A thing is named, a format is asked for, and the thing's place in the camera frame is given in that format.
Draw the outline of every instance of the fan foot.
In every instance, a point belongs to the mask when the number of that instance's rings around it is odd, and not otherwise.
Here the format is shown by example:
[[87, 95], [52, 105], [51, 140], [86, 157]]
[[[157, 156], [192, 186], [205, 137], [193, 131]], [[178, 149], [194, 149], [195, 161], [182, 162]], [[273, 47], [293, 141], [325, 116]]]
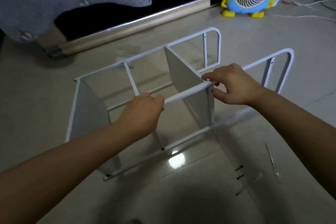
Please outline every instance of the fan foot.
[[250, 14], [250, 16], [252, 18], [262, 18], [262, 17], [264, 17], [264, 14], [265, 14], [264, 11], [260, 11], [260, 12], [256, 12], [256, 13]]
[[222, 13], [224, 17], [234, 17], [235, 14], [236, 14], [235, 12], [229, 10], [224, 10], [224, 12]]

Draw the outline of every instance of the left hand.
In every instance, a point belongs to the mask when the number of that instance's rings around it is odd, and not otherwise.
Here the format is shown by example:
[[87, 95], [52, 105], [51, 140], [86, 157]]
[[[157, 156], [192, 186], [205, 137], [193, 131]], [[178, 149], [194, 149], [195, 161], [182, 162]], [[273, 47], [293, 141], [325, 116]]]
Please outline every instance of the left hand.
[[132, 134], [134, 141], [138, 141], [154, 131], [164, 103], [162, 95], [155, 98], [149, 93], [136, 96], [126, 105], [117, 122]]

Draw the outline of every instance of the rectangular frame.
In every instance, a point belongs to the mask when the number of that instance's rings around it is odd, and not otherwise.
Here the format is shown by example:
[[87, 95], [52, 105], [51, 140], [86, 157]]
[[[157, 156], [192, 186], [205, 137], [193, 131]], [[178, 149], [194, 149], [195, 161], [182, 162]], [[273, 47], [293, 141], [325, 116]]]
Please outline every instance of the rectangular frame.
[[[209, 32], [209, 31], [216, 31], [217, 34], [218, 34], [218, 52], [217, 52], [217, 61], [211, 65], [208, 65], [207, 64], [207, 40], [206, 40], [206, 33]], [[192, 35], [189, 35], [189, 36], [186, 36], [186, 37], [183, 37], [181, 39], [178, 39], [176, 41], [173, 41], [171, 43], [168, 43], [166, 45], [162, 45], [162, 46], [159, 46], [157, 48], [154, 48], [152, 50], [149, 50], [149, 51], [146, 51], [146, 52], [143, 52], [141, 54], [138, 54], [136, 56], [133, 56], [131, 58], [128, 58], [126, 60], [122, 60], [120, 62], [117, 62], [117, 63], [114, 63], [112, 65], [109, 65], [109, 66], [106, 66], [104, 68], [101, 68], [101, 69], [98, 69], [96, 71], [93, 71], [91, 73], [87, 73], [85, 75], [82, 75], [78, 78], [75, 78], [75, 81], [77, 82], [77, 86], [76, 86], [76, 92], [75, 92], [75, 96], [74, 96], [74, 99], [73, 99], [73, 106], [72, 106], [72, 111], [71, 111], [71, 115], [70, 115], [70, 122], [69, 122], [69, 127], [68, 127], [68, 131], [67, 131], [67, 138], [66, 138], [66, 142], [69, 141], [69, 137], [68, 135], [70, 134], [71, 132], [71, 126], [72, 126], [72, 119], [73, 119], [73, 115], [74, 115], [74, 111], [75, 111], [75, 107], [76, 107], [76, 99], [77, 99], [77, 95], [78, 95], [78, 85], [80, 83], [80, 81], [88, 76], [91, 76], [93, 74], [96, 74], [96, 73], [99, 73], [99, 72], [102, 72], [104, 70], [107, 70], [107, 69], [114, 69], [114, 68], [118, 68], [120, 67], [120, 65], [124, 65], [125, 69], [126, 69], [126, 72], [127, 72], [127, 75], [130, 79], [130, 82], [131, 82], [131, 85], [132, 85], [132, 88], [133, 88], [133, 91], [135, 93], [135, 95], [139, 95], [139, 92], [138, 92], [138, 89], [134, 83], [134, 79], [132, 77], [132, 74], [130, 72], [130, 69], [128, 67], [128, 63], [134, 61], [134, 60], [137, 60], [137, 59], [140, 59], [141, 57], [144, 57], [146, 55], [149, 55], [151, 53], [154, 53], [156, 51], [159, 51], [163, 48], [167, 48], [169, 49], [170, 51], [172, 51], [170, 49], [171, 46], [174, 46], [176, 44], [179, 44], [183, 41], [186, 41], [186, 40], [189, 40], [189, 39], [192, 39], [196, 36], [199, 36], [199, 35], [203, 35], [203, 49], [204, 49], [204, 68], [202, 69], [199, 69], [198, 71], [195, 71], [193, 68], [192, 68], [192, 71], [194, 71], [199, 77], [200, 77], [200, 73], [201, 72], [204, 72], [208, 69], [211, 69], [215, 66], [218, 66], [220, 65], [221, 63], [221, 33], [220, 31], [217, 29], [217, 28], [214, 28], [214, 27], [210, 27], [210, 28], [207, 28], [207, 29], [204, 29], [202, 31], [199, 31], [197, 33], [194, 33]], [[185, 65], [187, 65], [188, 67], [190, 67], [190, 65], [184, 61], [177, 53], [175, 53], [174, 51], [172, 51], [172, 53], [178, 57], [178, 59], [182, 60]], [[247, 70], [247, 69], [250, 69], [256, 65], [259, 65], [260, 63], [263, 63], [263, 62], [267, 62], [266, 64], [266, 67], [265, 67], [265, 71], [264, 71], [264, 74], [263, 74], [263, 78], [262, 78], [262, 82], [261, 84], [265, 87], [267, 87], [268, 85], [268, 81], [269, 81], [269, 78], [270, 78], [270, 74], [272, 72], [272, 67], [273, 67], [273, 63], [275, 61], [275, 58], [276, 56], [282, 54], [282, 53], [287, 53], [287, 61], [285, 63], [285, 66], [283, 68], [283, 71], [281, 73], [281, 76], [280, 76], [280, 79], [278, 81], [278, 84], [277, 84], [277, 87], [276, 87], [276, 92], [277, 93], [280, 93], [282, 88], [283, 88], [283, 85], [286, 81], [286, 78], [288, 76], [288, 73], [291, 69], [291, 66], [292, 66], [292, 63], [293, 63], [293, 59], [294, 59], [294, 51], [291, 49], [291, 48], [285, 48], [285, 49], [282, 49], [278, 52], [275, 52], [271, 55], [268, 55], [260, 60], [257, 60], [247, 66], [244, 66], [243, 67], [243, 70]], [[164, 88], [167, 88], [169, 86], [173, 85], [173, 82], [169, 82], [169, 83], [166, 83], [160, 87], [157, 87], [151, 91], [149, 91], [150, 94], [152, 93], [155, 93], [159, 90], [162, 90]], [[235, 113], [234, 115], [232, 116], [229, 116], [221, 121], [218, 121], [218, 122], [214, 122], [214, 103], [213, 103], [213, 98], [210, 97], [210, 94], [211, 94], [211, 88], [213, 87], [213, 83], [210, 82], [210, 81], [206, 81], [206, 82], [202, 82], [196, 86], [193, 86], [187, 90], [184, 90], [182, 92], [179, 92], [178, 94], [170, 97], [170, 98], [167, 98], [165, 99], [165, 106], [168, 105], [168, 104], [171, 104], [171, 103], [174, 103], [174, 102], [177, 102], [179, 100], [182, 100], [182, 99], [185, 99], [186, 97], [188, 96], [191, 96], [201, 90], [205, 90], [205, 89], [208, 89], [208, 109], [209, 109], [209, 125], [208, 126], [205, 126], [204, 128], [200, 129], [199, 131], [196, 131], [195, 133], [192, 133], [190, 134], [189, 136], [187, 137], [184, 137], [170, 145], [164, 145], [164, 143], [162, 142], [162, 140], [160, 139], [159, 135], [157, 134], [156, 131], [153, 132], [153, 136], [160, 142], [160, 145], [162, 146], [161, 150], [158, 150], [156, 152], [154, 152], [153, 154], [150, 154], [140, 160], [138, 160], [137, 162], [134, 162], [126, 167], [123, 167], [123, 168], [120, 168], [119, 170], [116, 170], [114, 171], [112, 174], [105, 174], [105, 177], [104, 177], [104, 180], [108, 180], [108, 179], [111, 179], [115, 176], [118, 176], [118, 175], [121, 175], [123, 174], [124, 172], [126, 171], [129, 171], [130, 169], [144, 163], [145, 161], [149, 160], [149, 159], [152, 159], [154, 158], [155, 156], [159, 155], [159, 154], [162, 154], [163, 152], [165, 151], [168, 151], [168, 150], [172, 150], [173, 148], [191, 140], [192, 138], [194, 138], [195, 136], [199, 135], [199, 134], [202, 134], [206, 131], [209, 131], [211, 130], [213, 127], [216, 127], [216, 126], [219, 126], [219, 125], [229, 125], [229, 124], [233, 124], [235, 123], [237, 120], [239, 120], [241, 117], [243, 117], [244, 115], [246, 115], [250, 110], [251, 108], [245, 108], [237, 113]], [[123, 101], [117, 105], [114, 105], [114, 106], [111, 106], [111, 107], [107, 107], [107, 112], [109, 111], [112, 111], [116, 108], [119, 108], [121, 106], [124, 106], [126, 105], [128, 102], [130, 102], [131, 99], [129, 100], [126, 100], [126, 101]]]

